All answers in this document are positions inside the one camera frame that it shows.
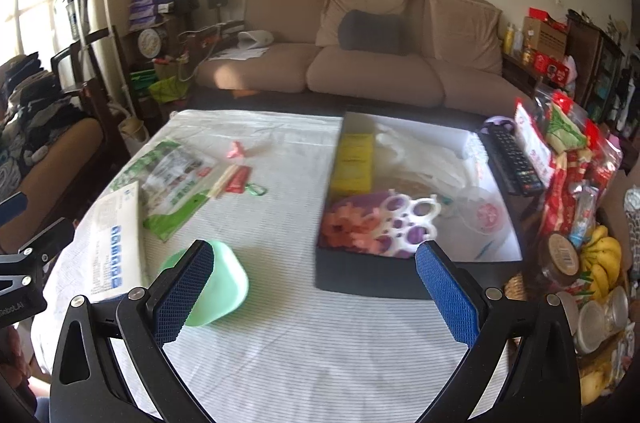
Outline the white glove box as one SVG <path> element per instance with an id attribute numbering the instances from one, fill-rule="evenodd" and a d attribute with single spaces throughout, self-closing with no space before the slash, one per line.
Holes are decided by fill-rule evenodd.
<path id="1" fill-rule="evenodd" d="M 139 184 L 133 182 L 91 206 L 53 267 L 46 299 L 62 305 L 84 295 L 97 303 L 149 283 L 139 196 Z"/>

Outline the purple round lid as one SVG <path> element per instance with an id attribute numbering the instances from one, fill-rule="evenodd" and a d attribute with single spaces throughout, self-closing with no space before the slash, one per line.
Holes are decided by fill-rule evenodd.
<path id="1" fill-rule="evenodd" d="M 513 119 L 503 116 L 493 116 L 488 118 L 480 128 L 482 133 L 487 133 L 491 126 L 497 126 L 497 128 L 504 128 L 511 135 L 515 133 L 515 122 Z"/>

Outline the green seaweed snack bag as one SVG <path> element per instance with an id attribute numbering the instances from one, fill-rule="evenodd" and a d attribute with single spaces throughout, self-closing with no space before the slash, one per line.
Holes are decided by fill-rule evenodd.
<path id="1" fill-rule="evenodd" d="M 167 242 L 208 201 L 221 171 L 217 159 L 165 139 L 129 163 L 111 189 L 137 183 L 143 227 Z"/>

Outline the round clock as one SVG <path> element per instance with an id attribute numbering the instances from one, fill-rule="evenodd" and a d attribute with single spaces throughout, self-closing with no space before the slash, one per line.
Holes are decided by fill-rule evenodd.
<path id="1" fill-rule="evenodd" d="M 138 49 L 143 57 L 154 59 L 163 49 L 163 39 L 156 29 L 144 29 L 138 36 Z"/>

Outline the red white snack bag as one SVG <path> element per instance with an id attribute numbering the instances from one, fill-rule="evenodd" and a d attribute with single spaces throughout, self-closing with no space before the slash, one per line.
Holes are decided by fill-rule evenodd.
<path id="1" fill-rule="evenodd" d="M 514 124 L 518 146 L 524 151 L 544 188 L 548 188 L 554 174 L 552 152 L 537 130 L 535 121 L 526 111 L 521 98 L 515 100 Z"/>

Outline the brown sofa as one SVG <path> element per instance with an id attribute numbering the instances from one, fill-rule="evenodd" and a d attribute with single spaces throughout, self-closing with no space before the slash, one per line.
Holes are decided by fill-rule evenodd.
<path id="1" fill-rule="evenodd" d="M 245 0 L 247 60 L 209 57 L 198 84 L 513 116 L 530 98 L 502 74 L 500 9 L 485 0 Z"/>

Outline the green carabiner clip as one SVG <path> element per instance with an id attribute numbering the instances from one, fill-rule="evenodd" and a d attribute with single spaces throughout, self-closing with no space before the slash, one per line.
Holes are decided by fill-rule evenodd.
<path id="1" fill-rule="evenodd" d="M 256 184 L 247 183 L 245 185 L 245 191 L 248 192 L 252 196 L 262 197 L 268 192 L 268 189 L 265 188 L 265 187 L 256 185 Z"/>

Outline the red sachet packet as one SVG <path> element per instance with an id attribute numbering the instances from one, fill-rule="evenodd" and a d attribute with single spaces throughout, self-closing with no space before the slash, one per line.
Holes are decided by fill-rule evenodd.
<path id="1" fill-rule="evenodd" d="M 232 175 L 231 180 L 228 181 L 224 191 L 228 192 L 228 194 L 242 195 L 246 189 L 248 179 L 250 178 L 250 172 L 252 172 L 252 169 L 249 166 L 239 166 Z"/>

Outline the purple plastic bowl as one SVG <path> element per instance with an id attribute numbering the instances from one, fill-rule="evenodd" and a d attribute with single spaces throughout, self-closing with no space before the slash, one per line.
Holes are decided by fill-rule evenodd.
<path id="1" fill-rule="evenodd" d="M 380 224 L 380 205 L 399 192 L 390 189 L 375 194 L 345 198 L 323 214 L 320 247 L 374 256 L 380 255 L 380 243 L 371 232 Z"/>

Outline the wooden chair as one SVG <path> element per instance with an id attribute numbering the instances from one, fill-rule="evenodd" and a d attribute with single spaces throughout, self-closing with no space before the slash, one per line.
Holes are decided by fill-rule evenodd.
<path id="1" fill-rule="evenodd" d="M 111 44 L 111 54 L 115 56 L 114 67 L 110 68 L 106 62 L 99 60 L 96 51 L 103 42 Z M 56 53 L 51 59 L 51 71 L 55 76 L 61 75 L 61 65 L 64 60 L 68 60 L 70 74 L 72 75 L 75 90 L 78 91 L 81 85 L 93 81 L 98 84 L 99 90 L 106 101 L 106 109 L 111 120 L 117 125 L 120 137 L 125 143 L 132 143 L 138 140 L 141 135 L 142 140 L 146 139 L 144 123 L 138 117 L 139 104 L 132 98 L 130 93 L 131 76 L 126 66 L 126 58 L 122 42 L 117 29 L 113 26 L 103 28 L 88 33 L 79 41 L 73 42 L 65 50 Z M 107 85 L 108 77 L 112 72 L 116 72 L 119 82 L 122 84 L 120 94 L 125 98 L 127 105 L 124 106 L 118 101 L 118 95 L 113 95 Z"/>

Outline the green plastic square dish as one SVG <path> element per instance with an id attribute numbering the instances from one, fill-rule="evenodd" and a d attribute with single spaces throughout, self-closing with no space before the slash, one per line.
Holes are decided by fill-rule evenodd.
<path id="1" fill-rule="evenodd" d="M 245 301 L 250 280 L 231 247 L 219 240 L 208 240 L 214 252 L 214 268 L 186 318 L 187 327 L 203 327 L 230 315 Z"/>

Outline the pink clip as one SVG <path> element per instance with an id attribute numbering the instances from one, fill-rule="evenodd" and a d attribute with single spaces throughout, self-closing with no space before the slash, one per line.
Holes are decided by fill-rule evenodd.
<path id="1" fill-rule="evenodd" d="M 256 147 L 245 147 L 239 140 L 232 140 L 229 150 L 226 153 L 228 160 L 246 160 L 259 154 L 259 149 Z"/>

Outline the white plastic bag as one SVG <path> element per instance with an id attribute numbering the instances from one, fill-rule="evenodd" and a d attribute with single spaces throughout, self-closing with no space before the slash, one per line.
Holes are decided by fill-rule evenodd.
<path id="1" fill-rule="evenodd" d="M 461 159 L 449 148 L 383 124 L 375 128 L 373 178 L 375 183 L 409 180 L 447 197 L 480 184 L 473 157 Z"/>

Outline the yellow box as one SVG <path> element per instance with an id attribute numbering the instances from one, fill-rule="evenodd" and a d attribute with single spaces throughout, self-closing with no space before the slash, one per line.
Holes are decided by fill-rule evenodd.
<path id="1" fill-rule="evenodd" d="M 373 134 L 343 134 L 330 179 L 332 197 L 365 195 L 372 190 Z"/>

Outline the banana bunch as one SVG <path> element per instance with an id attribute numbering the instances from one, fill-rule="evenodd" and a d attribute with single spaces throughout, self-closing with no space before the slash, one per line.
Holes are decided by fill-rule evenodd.
<path id="1" fill-rule="evenodd" d="M 597 224 L 588 241 L 580 248 L 582 278 L 587 296 L 601 302 L 616 286 L 622 271 L 622 246 L 608 234 L 608 227 Z"/>

